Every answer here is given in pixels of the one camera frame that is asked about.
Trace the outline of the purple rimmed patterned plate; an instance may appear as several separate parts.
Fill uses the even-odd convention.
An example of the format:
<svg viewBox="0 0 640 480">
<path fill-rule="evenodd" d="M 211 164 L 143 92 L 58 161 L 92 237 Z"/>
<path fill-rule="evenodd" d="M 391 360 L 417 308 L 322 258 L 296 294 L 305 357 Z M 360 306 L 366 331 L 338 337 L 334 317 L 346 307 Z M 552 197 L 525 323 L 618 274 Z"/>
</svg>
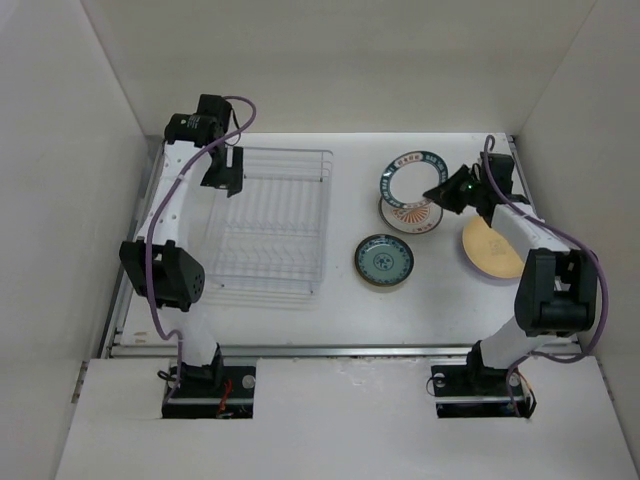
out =
<svg viewBox="0 0 640 480">
<path fill-rule="evenodd" d="M 380 199 L 378 212 L 388 227 L 408 235 L 428 233 L 434 230 L 443 218 L 443 209 L 434 203 L 413 209 L 402 209 L 392 207 L 384 199 Z"/>
</svg>

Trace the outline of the beige orange plate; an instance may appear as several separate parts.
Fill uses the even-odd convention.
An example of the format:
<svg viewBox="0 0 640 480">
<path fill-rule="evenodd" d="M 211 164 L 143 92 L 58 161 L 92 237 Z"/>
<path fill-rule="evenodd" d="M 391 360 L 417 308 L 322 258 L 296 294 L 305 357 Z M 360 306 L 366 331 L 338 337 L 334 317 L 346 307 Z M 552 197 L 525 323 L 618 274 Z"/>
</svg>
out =
<svg viewBox="0 0 640 480">
<path fill-rule="evenodd" d="M 501 279 L 518 279 L 524 262 L 506 241 L 479 217 L 472 217 L 461 234 L 462 248 L 466 258 L 486 276 Z"/>
</svg>

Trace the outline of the dark green rimmed plate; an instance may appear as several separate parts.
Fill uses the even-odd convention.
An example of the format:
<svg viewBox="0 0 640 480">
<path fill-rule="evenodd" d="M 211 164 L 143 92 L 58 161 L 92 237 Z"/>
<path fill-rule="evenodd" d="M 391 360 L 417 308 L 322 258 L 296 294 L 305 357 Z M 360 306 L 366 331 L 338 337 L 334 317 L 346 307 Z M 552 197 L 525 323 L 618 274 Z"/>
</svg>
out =
<svg viewBox="0 0 640 480">
<path fill-rule="evenodd" d="M 376 287 L 395 287 L 412 273 L 414 254 L 402 239 L 386 234 L 364 238 L 354 252 L 354 266 L 358 275 Z"/>
</svg>

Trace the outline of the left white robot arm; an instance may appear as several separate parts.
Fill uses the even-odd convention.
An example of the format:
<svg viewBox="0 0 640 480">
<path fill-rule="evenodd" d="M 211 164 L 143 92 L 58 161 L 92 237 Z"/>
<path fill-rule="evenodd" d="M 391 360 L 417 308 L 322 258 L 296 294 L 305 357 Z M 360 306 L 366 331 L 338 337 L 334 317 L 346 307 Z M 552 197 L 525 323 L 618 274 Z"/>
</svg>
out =
<svg viewBox="0 0 640 480">
<path fill-rule="evenodd" d="M 216 341 L 201 351 L 185 345 L 198 328 L 179 316 L 163 323 L 160 311 L 174 309 L 184 315 L 201 298 L 204 267 L 188 251 L 193 215 L 187 206 L 205 188 L 225 192 L 227 197 L 243 189 L 242 133 L 254 122 L 256 105 L 239 95 L 203 94 L 195 112 L 171 116 L 163 135 L 160 176 L 145 220 L 132 240 L 121 243 L 119 259 L 133 286 L 149 308 L 156 333 L 174 341 L 174 368 L 162 372 L 170 400 L 189 379 L 201 396 L 217 394 L 223 387 L 223 360 Z M 189 377 L 185 369 L 191 368 Z"/>
</svg>

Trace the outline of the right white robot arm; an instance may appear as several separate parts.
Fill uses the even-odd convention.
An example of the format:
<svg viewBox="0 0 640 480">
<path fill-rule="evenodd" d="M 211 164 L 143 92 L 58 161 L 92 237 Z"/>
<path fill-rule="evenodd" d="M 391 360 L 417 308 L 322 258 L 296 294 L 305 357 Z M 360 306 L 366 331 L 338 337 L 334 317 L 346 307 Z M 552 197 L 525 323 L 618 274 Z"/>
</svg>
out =
<svg viewBox="0 0 640 480">
<path fill-rule="evenodd" d="M 514 167 L 507 154 L 482 153 L 473 166 L 462 166 L 423 194 L 456 214 L 474 208 L 524 264 L 512 318 L 467 355 L 463 381 L 477 394 L 507 384 L 517 362 L 551 339 L 590 330 L 596 316 L 600 272 L 594 254 L 539 219 L 524 196 L 513 194 Z"/>
</svg>

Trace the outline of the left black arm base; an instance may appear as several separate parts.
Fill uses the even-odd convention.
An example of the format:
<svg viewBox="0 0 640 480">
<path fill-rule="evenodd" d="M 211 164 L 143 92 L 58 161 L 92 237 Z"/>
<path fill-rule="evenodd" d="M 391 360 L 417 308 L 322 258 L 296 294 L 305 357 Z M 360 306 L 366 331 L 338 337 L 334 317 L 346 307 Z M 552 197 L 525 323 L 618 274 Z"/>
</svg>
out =
<svg viewBox="0 0 640 480">
<path fill-rule="evenodd" d="M 219 352 L 204 366 L 172 365 L 159 370 L 165 392 L 163 419 L 251 419 L 257 383 L 255 361 L 227 363 Z"/>
</svg>

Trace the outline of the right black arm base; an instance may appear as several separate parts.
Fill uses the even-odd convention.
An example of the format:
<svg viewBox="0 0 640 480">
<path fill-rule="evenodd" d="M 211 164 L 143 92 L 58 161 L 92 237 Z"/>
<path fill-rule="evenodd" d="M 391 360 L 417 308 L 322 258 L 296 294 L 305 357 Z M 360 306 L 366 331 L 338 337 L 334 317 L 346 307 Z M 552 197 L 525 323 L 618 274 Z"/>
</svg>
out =
<svg viewBox="0 0 640 480">
<path fill-rule="evenodd" d="M 426 384 L 435 398 L 439 419 L 524 418 L 529 419 L 538 402 L 532 388 L 516 370 L 510 376 L 473 378 L 466 365 L 432 364 Z"/>
</svg>

